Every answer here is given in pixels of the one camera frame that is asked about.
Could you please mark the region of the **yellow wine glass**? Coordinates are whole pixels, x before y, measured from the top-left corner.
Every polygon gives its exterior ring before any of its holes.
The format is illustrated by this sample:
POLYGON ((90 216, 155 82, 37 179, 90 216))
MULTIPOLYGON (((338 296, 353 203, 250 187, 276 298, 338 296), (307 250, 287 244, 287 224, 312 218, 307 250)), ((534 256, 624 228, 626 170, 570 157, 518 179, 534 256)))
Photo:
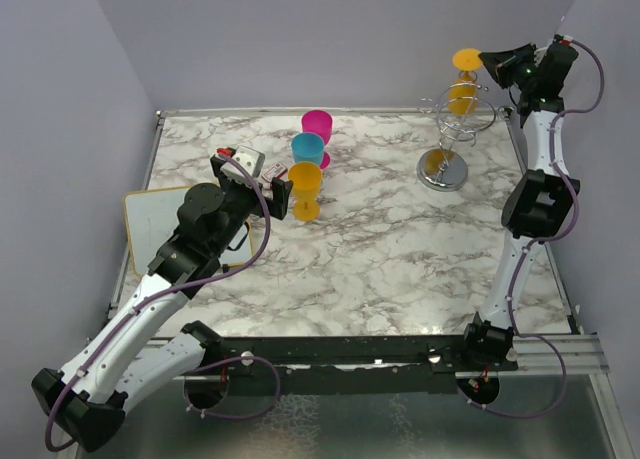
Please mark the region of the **yellow wine glass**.
POLYGON ((323 174, 320 167, 312 162, 298 162, 288 173, 293 183, 293 214, 301 221, 309 222, 320 213, 318 195, 321 190, 323 174))
POLYGON ((452 57, 453 65, 458 69, 458 76, 456 83, 449 89, 448 109, 455 115, 463 116, 477 108, 476 97, 480 91, 477 70, 483 65, 479 55, 478 49, 464 48, 452 57))

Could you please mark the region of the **yellow wine glass front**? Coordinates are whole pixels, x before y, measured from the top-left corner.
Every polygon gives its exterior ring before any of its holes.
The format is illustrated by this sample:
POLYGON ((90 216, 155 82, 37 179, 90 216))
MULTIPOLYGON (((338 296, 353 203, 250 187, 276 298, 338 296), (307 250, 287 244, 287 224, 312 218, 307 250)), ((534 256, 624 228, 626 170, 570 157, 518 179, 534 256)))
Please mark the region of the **yellow wine glass front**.
POLYGON ((288 173, 293 183, 293 214, 301 221, 309 222, 320 213, 318 195, 321 190, 323 174, 320 167, 312 162, 298 162, 288 173))

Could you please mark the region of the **blue wine glass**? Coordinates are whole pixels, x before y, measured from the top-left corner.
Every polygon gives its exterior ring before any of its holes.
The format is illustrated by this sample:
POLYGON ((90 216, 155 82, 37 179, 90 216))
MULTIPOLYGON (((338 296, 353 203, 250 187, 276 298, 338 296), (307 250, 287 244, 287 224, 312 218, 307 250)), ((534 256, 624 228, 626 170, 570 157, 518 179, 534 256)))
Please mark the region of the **blue wine glass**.
POLYGON ((295 163, 311 162, 320 166, 324 158, 325 143, 323 138, 313 132, 301 132, 291 141, 293 160, 295 163))

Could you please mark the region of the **pink wine glass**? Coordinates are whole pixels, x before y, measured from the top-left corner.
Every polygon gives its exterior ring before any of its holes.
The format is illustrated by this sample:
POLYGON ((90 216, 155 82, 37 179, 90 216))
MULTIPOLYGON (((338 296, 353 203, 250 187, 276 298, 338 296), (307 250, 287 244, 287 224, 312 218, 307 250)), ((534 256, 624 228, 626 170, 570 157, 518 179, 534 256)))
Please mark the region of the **pink wine glass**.
POLYGON ((330 164, 330 155, 326 151, 328 143, 331 139, 333 130, 333 118, 324 110, 311 110, 306 112, 301 119, 302 132, 313 132, 320 135, 325 143, 324 158, 322 164, 319 166, 321 169, 326 169, 330 164))

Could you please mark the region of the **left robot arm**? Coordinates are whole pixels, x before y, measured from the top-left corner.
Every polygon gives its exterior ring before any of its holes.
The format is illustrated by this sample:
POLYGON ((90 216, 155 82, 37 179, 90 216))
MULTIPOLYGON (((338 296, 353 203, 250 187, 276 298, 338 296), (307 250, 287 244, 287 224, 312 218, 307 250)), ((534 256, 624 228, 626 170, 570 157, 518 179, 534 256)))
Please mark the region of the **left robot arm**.
POLYGON ((211 166, 217 183, 189 188, 177 210, 178 225, 158 249, 132 296, 98 335, 59 369, 43 368, 31 387, 47 416, 46 448, 61 452, 52 441, 59 427, 88 452, 105 445, 119 430, 128 412, 173 378, 220 370, 229 381, 230 365, 253 366, 254 353, 237 352, 200 322, 187 324, 166 345, 138 355, 159 328, 199 290, 230 278, 255 263, 250 258, 225 269, 220 257, 247 219, 266 222, 285 218, 293 188, 275 178, 265 197, 256 178, 262 163, 233 149, 217 153, 211 166))

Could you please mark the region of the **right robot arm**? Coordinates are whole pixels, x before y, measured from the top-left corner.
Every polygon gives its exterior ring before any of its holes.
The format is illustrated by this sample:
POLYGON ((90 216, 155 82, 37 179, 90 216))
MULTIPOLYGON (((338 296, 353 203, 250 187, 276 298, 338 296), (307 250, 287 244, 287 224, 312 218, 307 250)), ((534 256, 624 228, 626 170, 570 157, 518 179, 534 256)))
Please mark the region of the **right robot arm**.
POLYGON ((479 61, 503 89, 516 87, 519 126, 526 140, 527 168, 501 215, 504 247, 488 299, 466 326, 459 346, 469 369, 503 363, 513 346, 513 317, 531 268, 546 242, 555 238, 580 190, 566 168, 561 129, 561 91, 578 51, 555 37, 544 49, 527 44, 503 52, 481 52, 479 61))

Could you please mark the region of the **chrome wine glass rack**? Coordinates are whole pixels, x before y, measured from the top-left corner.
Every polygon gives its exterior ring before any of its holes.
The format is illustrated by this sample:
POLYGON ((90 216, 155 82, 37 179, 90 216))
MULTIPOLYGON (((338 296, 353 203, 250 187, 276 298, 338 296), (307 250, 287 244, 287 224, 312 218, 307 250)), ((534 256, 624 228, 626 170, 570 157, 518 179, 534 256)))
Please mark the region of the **chrome wine glass rack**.
POLYGON ((449 89, 454 84, 440 94, 434 106, 437 145, 426 151, 416 165, 418 179, 439 192, 454 192, 466 183, 469 167, 457 149, 465 145, 473 147, 480 133, 491 128, 497 120, 496 108, 482 96, 487 88, 479 84, 477 108, 463 116, 451 113, 448 109, 449 89))

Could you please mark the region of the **small yellow-framed whiteboard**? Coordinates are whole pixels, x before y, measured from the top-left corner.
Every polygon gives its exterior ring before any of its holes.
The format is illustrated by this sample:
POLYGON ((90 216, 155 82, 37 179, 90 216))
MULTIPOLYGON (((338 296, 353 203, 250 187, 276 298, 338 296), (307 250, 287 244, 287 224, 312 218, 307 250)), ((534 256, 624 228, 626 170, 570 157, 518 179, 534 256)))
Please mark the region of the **small yellow-framed whiteboard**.
MULTIPOLYGON (((188 190, 189 186, 149 189, 133 191, 124 197, 132 268, 138 277, 147 273, 157 250, 178 226, 177 210, 188 190)), ((251 224, 245 222, 222 254, 220 262, 230 267, 240 266, 253 256, 255 250, 251 224)))

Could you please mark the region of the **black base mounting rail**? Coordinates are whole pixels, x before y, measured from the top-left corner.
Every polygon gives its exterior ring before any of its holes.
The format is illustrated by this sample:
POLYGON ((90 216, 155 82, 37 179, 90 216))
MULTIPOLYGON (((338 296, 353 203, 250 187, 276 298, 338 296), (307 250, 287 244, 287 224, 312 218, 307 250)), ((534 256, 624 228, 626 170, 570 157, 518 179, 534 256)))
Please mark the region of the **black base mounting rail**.
POLYGON ((348 395, 453 394, 458 373, 514 371, 513 333, 405 336, 223 337, 200 321, 182 332, 203 347, 204 365, 222 372, 226 392, 348 395))

